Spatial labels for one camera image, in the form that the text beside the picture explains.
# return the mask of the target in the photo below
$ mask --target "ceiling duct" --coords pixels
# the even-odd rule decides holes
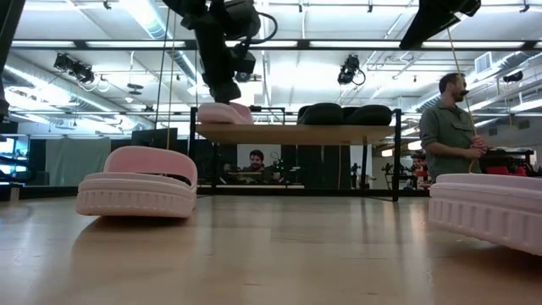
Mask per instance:
[[[166,30],[166,22],[158,12],[158,6],[154,0],[120,0],[125,9],[134,17],[135,21],[155,40],[163,40],[165,37],[173,39],[173,35]],[[179,66],[180,70],[192,84],[196,84],[196,68],[181,51],[166,52]]]
[[[47,87],[47,93],[52,96],[58,96],[58,98],[76,98],[80,101],[81,108],[93,108],[99,109],[99,111],[111,112],[111,111],[127,111],[127,109],[120,107],[119,105],[109,102],[108,100],[97,96],[94,93],[87,92],[79,88],[77,85],[49,73],[43,69],[37,68],[25,60],[11,54],[8,57],[8,61],[4,67],[4,73],[17,75],[20,79],[25,80],[27,83],[31,83],[33,86],[46,85],[49,81],[54,82]],[[154,123],[148,119],[144,119],[141,116],[129,115],[128,119],[134,123],[135,129],[153,129]]]
[[[481,73],[477,73],[476,69],[469,70],[465,78],[467,80],[467,89],[472,90],[480,85],[483,85],[488,80],[494,80],[496,78],[501,78],[513,72],[515,69],[520,69],[526,66],[532,59],[538,57],[539,52],[515,52],[508,53],[506,56],[503,56],[505,53],[491,53],[490,56],[486,53],[483,55],[484,58],[491,58],[491,69],[486,69]],[[422,96],[417,102],[416,105],[409,110],[422,112],[431,106],[434,106],[440,100],[440,91],[437,88],[434,91]]]

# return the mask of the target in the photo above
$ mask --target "ceiling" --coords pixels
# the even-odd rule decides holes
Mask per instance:
[[[111,10],[103,7],[102,0],[27,0],[15,39],[21,41],[152,39],[141,25],[141,19],[146,18],[146,13],[135,12],[133,6],[126,7],[125,4],[130,1],[136,6],[138,3],[152,0],[109,1]],[[483,7],[473,18],[465,18],[452,28],[452,37],[454,40],[470,41],[542,40],[542,0],[528,2],[530,10],[520,13],[523,1],[484,1]],[[256,3],[259,11],[272,14],[278,20],[279,30],[274,40],[400,40],[418,10],[418,1],[408,0],[373,0],[372,13],[368,13],[366,0],[261,0]],[[168,19],[168,9],[161,1],[157,1],[156,6],[158,17],[165,23]],[[266,36],[272,27],[272,24],[264,21],[261,35]],[[170,15],[168,29],[171,35],[174,34],[175,40],[194,39],[193,32],[180,26],[180,18],[175,20],[173,14]],[[444,32],[432,39],[446,40],[448,36]],[[194,86],[185,77],[179,65],[176,62],[172,63],[169,56],[163,57],[163,52],[160,51],[134,52],[133,62],[132,53],[128,51],[67,52],[71,58],[92,65],[93,72],[97,75],[97,81],[89,86],[83,86],[85,89],[80,88],[68,75],[55,78],[58,71],[53,68],[53,63],[58,53],[60,51],[15,48],[10,53],[8,64],[10,61],[17,63],[18,69],[25,71],[26,75],[34,75],[47,83],[51,82],[49,86],[62,88],[71,95],[84,96],[86,101],[94,100],[97,104],[110,103],[106,109],[115,111],[121,109],[142,111],[145,107],[151,106],[155,110],[159,108],[161,112],[170,109],[186,112],[192,106],[213,101],[204,86]],[[253,53],[257,58],[255,74],[262,75],[265,81],[241,84],[243,93],[241,103],[286,107],[288,111],[294,112],[304,105],[313,103],[339,103],[350,106],[376,103],[414,112],[418,110],[417,106],[421,104],[423,97],[435,93],[436,84],[441,76],[457,70],[452,52],[271,50]],[[362,67],[367,76],[363,86],[339,86],[337,83],[340,65],[351,53],[356,54],[362,63],[367,61]],[[504,57],[509,53],[494,53],[494,58]],[[195,51],[183,51],[183,54],[198,73],[201,73],[198,54]],[[460,70],[469,74],[474,69],[474,60],[483,54],[485,54],[483,51],[457,51]],[[536,58],[519,67],[524,73],[521,83],[497,85],[494,76],[486,77],[478,83],[478,88],[473,90],[471,104],[486,101],[503,92],[514,92],[519,86],[539,80],[541,76],[539,73],[542,72],[539,63],[540,58]],[[129,82],[144,86],[140,96],[131,96],[128,93],[130,89],[126,85]],[[128,103],[127,97],[135,100]],[[507,107],[515,105],[514,103],[520,103],[519,94],[510,95],[506,100],[495,101],[477,111],[487,113],[490,108],[491,111],[503,112]],[[58,108],[54,103],[33,105],[19,103],[12,110],[49,111],[51,107]],[[73,110],[104,109],[80,106],[74,107]],[[41,115],[41,117],[71,121],[66,115]],[[111,122],[121,119],[106,118],[109,120],[100,121],[96,118],[92,120],[111,125]],[[188,120],[187,116],[174,115],[172,118],[173,121],[179,122],[178,126],[187,127],[185,123]],[[14,119],[31,121],[24,115]],[[162,115],[158,120],[167,119],[168,116]],[[485,120],[487,119],[477,119],[477,122]],[[142,126],[145,127],[152,126],[153,121],[154,118],[151,116],[140,118],[140,123],[142,122]],[[416,120],[412,120],[405,128],[415,124]],[[92,127],[81,129],[73,126],[71,129],[56,130],[55,126],[53,130],[58,133],[96,131]],[[125,126],[124,129],[128,130],[130,127],[133,125]]]

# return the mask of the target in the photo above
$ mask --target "red object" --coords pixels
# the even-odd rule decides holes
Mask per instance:
[[[506,166],[489,166],[485,169],[488,174],[492,175],[510,175]]]

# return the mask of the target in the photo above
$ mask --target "cable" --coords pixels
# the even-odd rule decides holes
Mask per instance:
[[[171,8],[168,8],[168,18],[166,19],[166,35],[163,36],[163,51],[162,51],[162,64],[160,65],[160,76],[158,77],[158,98],[156,101],[156,118],[154,120],[154,129],[158,128],[158,109],[160,108],[160,94],[162,93],[162,75],[163,75],[163,61],[166,56],[166,45],[168,43],[168,29],[169,29],[169,16],[171,15]]]
[[[352,84],[354,84],[356,86],[361,86],[361,85],[365,84],[365,81],[367,80],[367,76],[365,75],[365,73],[361,69],[359,69],[359,67],[357,68],[357,71],[359,71],[359,73],[361,73],[363,75],[363,81],[358,84],[354,80],[352,80]]]
[[[446,30],[448,31],[448,38],[450,38],[451,53],[454,55],[454,61],[456,62],[457,73],[461,75],[461,70],[459,69],[459,61],[457,60],[457,55],[456,55],[456,49],[454,48],[454,42],[451,39],[450,28],[447,28]],[[470,119],[471,127],[473,128],[474,135],[477,136],[478,133],[476,132],[476,125],[474,125],[474,119],[473,119],[473,113],[471,113],[471,107],[468,103],[467,97],[463,97],[463,98],[465,99],[465,103],[467,104],[468,118]],[[472,160],[471,163],[468,165],[469,173],[473,172],[474,162],[475,161]]]
[[[57,78],[60,77],[60,75],[62,75],[63,73],[64,73],[64,72],[59,72],[58,74],[56,74],[56,75],[54,76],[54,78],[53,78],[51,81],[49,81],[47,84],[48,84],[48,85],[51,85],[51,84],[52,84],[54,81],[56,81]]]
[[[175,14],[174,21],[173,21],[174,27],[173,27],[173,44],[171,47],[171,53],[175,53],[175,35],[177,34],[177,14]],[[169,127],[171,123],[171,101],[173,100],[173,69],[174,69],[174,60],[171,59],[171,77],[169,79],[169,108],[168,108],[168,140],[166,140],[166,149],[169,150]]]

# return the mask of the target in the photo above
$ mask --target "gray shirt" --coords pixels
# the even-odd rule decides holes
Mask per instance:
[[[425,110],[420,120],[420,139],[422,147],[438,142],[448,147],[468,149],[474,130],[471,127],[468,113],[457,106],[450,108],[441,101]],[[436,180],[442,174],[466,174],[471,160],[460,157],[435,156],[426,151],[429,174]],[[478,161],[475,161],[472,172],[480,173]]]

